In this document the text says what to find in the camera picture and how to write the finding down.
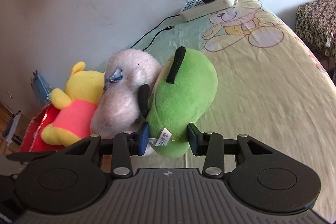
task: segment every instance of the white plush toy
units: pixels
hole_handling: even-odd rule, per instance
[[[104,93],[91,121],[91,132],[104,138],[136,131],[140,117],[138,89],[148,84],[152,89],[161,71],[160,63],[149,53],[125,50],[112,56],[106,67]]]

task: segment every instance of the yellow plush arm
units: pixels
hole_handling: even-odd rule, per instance
[[[62,110],[68,107],[72,100],[71,98],[64,93],[61,89],[53,89],[50,93],[50,101],[59,110]]]

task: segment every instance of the yellow plush ear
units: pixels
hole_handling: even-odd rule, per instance
[[[83,61],[80,61],[73,66],[70,75],[74,75],[76,72],[83,71],[84,69],[85,69],[85,63]]]

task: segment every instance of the blue plastic bag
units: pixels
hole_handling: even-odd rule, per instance
[[[54,89],[43,79],[37,71],[33,72],[34,78],[31,78],[31,88],[38,102],[44,106],[50,101],[50,92]]]

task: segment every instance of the stuffed toy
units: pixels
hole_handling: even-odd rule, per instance
[[[65,85],[65,92],[54,89],[50,100],[60,112],[47,125],[41,138],[51,145],[69,146],[90,135],[90,122],[103,93],[104,74],[84,71],[85,63],[77,63]]]
[[[187,125],[209,108],[217,86],[217,73],[209,59],[200,51],[179,47],[162,68],[152,94],[148,85],[139,88],[140,111],[157,153],[174,159],[187,152]]]
[[[128,49],[112,56],[105,71],[104,93],[91,121],[91,132],[102,138],[137,131],[140,109],[137,92],[148,84],[151,90],[161,71],[160,63],[149,53]]]

